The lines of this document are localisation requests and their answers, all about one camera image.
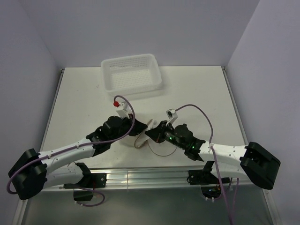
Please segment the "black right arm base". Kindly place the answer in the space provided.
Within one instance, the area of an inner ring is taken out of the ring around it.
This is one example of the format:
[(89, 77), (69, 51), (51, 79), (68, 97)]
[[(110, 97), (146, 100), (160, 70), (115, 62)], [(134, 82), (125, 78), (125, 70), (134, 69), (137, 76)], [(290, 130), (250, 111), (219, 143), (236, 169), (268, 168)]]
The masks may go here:
[(221, 187), (218, 178), (210, 172), (204, 170), (189, 170), (187, 183), (190, 185), (205, 185), (201, 188), (201, 193), (205, 198), (218, 198), (221, 196)]

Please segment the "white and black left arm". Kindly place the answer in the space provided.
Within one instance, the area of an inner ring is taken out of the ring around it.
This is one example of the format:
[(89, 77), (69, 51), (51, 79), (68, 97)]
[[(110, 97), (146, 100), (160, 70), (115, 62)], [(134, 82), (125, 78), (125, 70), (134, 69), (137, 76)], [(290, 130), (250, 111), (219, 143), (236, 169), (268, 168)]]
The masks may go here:
[(126, 136), (137, 136), (148, 126), (129, 117), (111, 116), (102, 126), (69, 146), (44, 153), (26, 150), (8, 172), (7, 192), (27, 200), (37, 195), (50, 182), (50, 173), (84, 158), (109, 150), (111, 144)]

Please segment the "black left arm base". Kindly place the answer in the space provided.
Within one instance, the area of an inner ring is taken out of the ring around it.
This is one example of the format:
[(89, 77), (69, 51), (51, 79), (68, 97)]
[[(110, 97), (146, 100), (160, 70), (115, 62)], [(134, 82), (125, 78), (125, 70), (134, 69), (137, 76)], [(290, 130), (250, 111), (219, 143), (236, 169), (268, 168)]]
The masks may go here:
[(104, 188), (106, 186), (106, 173), (91, 173), (84, 175), (84, 177), (76, 184), (64, 184), (64, 189), (79, 189), (80, 191), (73, 191), (73, 199), (77, 204), (91, 206), (85, 202), (92, 200), (95, 194), (100, 195), (102, 204), (105, 200), (103, 193), (97, 191), (97, 188)]

